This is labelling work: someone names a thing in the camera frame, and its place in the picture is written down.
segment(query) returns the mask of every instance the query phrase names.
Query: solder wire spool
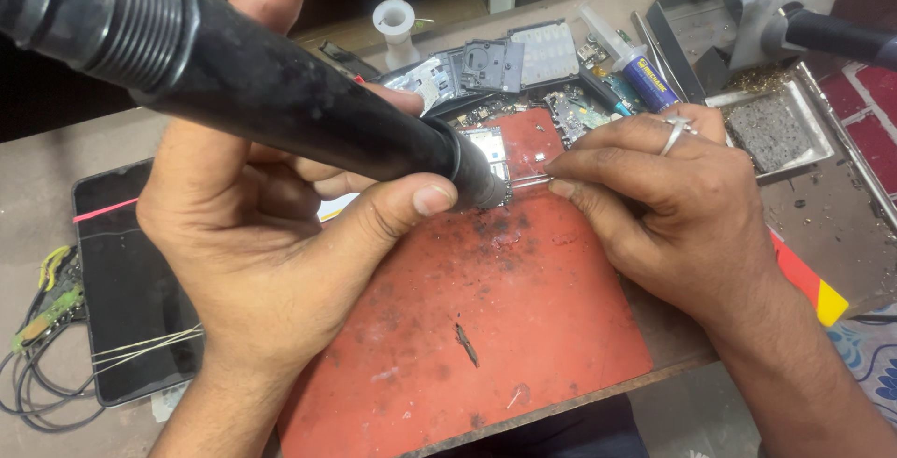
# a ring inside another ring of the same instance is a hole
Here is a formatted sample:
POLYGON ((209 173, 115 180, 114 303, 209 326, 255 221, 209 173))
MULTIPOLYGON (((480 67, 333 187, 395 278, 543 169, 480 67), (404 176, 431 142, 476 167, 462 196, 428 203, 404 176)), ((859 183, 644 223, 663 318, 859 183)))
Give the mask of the solder wire spool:
POLYGON ((374 9, 374 27, 387 41, 387 67, 390 71, 420 62, 420 51, 411 43, 414 9, 403 0, 387 0, 374 9))

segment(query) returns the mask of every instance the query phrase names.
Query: metal tray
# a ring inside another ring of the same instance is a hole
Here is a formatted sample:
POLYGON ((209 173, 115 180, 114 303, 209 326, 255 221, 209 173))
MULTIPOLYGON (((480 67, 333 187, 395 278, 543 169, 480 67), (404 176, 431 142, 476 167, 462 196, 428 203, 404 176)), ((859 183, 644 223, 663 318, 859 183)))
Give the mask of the metal tray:
MULTIPOLYGON (((808 92, 804 85, 791 80, 783 85, 783 89, 768 93, 747 93, 744 91, 726 92, 708 97, 705 102, 712 108, 734 107, 766 95, 782 93, 785 102, 791 108, 791 112, 797 119, 807 138, 810 140, 810 148, 800 156, 784 164, 776 171, 757 175, 757 183, 760 186, 768 185, 776 181, 790 179, 801 174, 806 174, 813 169, 813 164, 835 155, 832 145, 825 136, 821 123, 816 117, 815 110, 807 103, 808 92)), ((726 133, 726 144, 734 146, 726 133)))

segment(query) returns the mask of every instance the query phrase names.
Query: workbench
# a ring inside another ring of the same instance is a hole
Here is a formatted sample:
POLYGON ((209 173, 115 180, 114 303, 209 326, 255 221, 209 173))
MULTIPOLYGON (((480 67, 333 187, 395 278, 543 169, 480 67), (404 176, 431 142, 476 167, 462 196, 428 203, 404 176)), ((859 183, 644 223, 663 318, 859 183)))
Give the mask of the workbench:
MULTIPOLYGON (((654 0, 548 0, 419 34, 414 42, 425 54, 460 46, 465 39, 498 38, 506 29, 565 17, 577 44, 582 44, 586 28, 575 10, 584 1, 612 26, 636 36, 630 12, 644 14, 654 0)), ((385 48, 356 53, 384 66, 385 48)), ((0 274, 4 281, 0 337, 16 332, 35 291, 40 260, 52 249, 74 242, 72 184, 150 157, 166 121, 163 115, 138 108, 0 144, 0 274)), ((808 175, 763 187, 764 214, 791 250, 846 298, 850 303, 847 315, 857 315, 897 300, 897 250, 889 243, 887 225, 870 208, 866 188, 855 186, 854 165, 831 131, 827 127, 824 130, 835 156, 808 175), (796 208, 797 200, 805 200, 806 206, 796 208)), ((430 444, 406 456, 448 449, 717 360, 707 337, 688 316, 625 280, 623 289, 654 362, 650 373, 430 444)), ((76 328, 63 334, 50 349, 45 372, 51 372, 51 379, 63 386, 77 385, 90 375, 89 358, 86 330, 76 328), (64 370, 52 365, 64 365, 64 370)), ((11 395, 8 375, 0 379, 0 385, 5 386, 0 395, 5 400, 11 395)), ((57 418, 82 418, 94 410, 94 401, 78 401, 61 410, 57 418)), ((155 422, 148 399, 108 409, 71 434, 44 436, 27 429, 18 419, 3 418, 0 455, 35 458, 62 454, 143 456, 163 427, 155 422)))

